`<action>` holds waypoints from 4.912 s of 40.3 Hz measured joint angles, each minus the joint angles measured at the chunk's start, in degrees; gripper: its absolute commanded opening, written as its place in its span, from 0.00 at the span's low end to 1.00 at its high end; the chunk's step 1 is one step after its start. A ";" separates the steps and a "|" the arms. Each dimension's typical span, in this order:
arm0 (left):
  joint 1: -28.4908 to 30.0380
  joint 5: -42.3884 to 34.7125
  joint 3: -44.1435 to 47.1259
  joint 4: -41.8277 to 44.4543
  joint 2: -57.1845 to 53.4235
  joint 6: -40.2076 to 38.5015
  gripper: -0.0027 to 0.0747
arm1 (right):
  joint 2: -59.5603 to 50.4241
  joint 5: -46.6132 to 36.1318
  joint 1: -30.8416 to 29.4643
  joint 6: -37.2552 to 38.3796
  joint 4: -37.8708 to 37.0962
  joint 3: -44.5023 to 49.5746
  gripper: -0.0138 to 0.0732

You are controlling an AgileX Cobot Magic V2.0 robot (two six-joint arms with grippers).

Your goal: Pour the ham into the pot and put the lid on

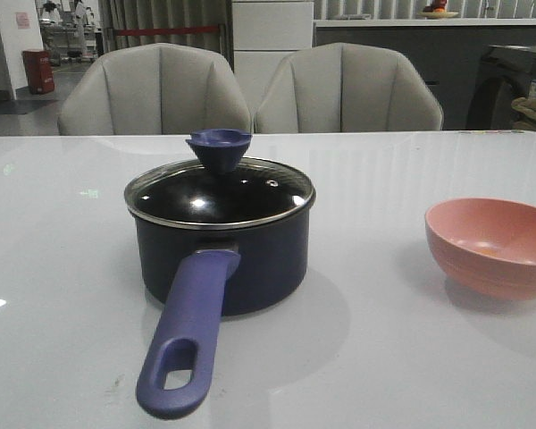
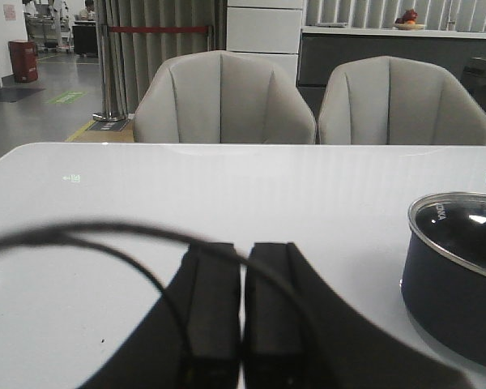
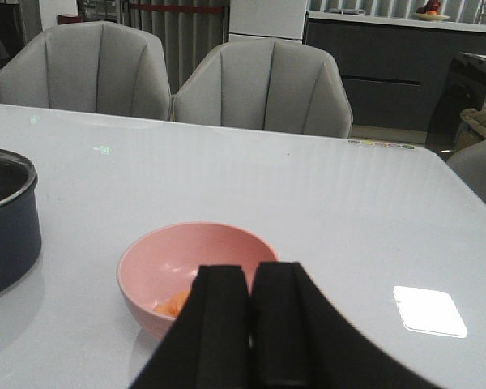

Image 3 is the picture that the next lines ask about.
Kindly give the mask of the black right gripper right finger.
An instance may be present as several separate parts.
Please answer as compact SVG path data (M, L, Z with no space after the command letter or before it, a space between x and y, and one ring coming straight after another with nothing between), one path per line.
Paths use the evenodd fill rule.
M250 297L256 388L433 388L355 329L299 263L260 263Z

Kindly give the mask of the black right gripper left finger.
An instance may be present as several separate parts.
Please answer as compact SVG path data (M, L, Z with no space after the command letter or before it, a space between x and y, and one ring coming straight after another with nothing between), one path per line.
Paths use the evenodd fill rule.
M249 294L234 265L201 266L181 313L132 388L247 388Z

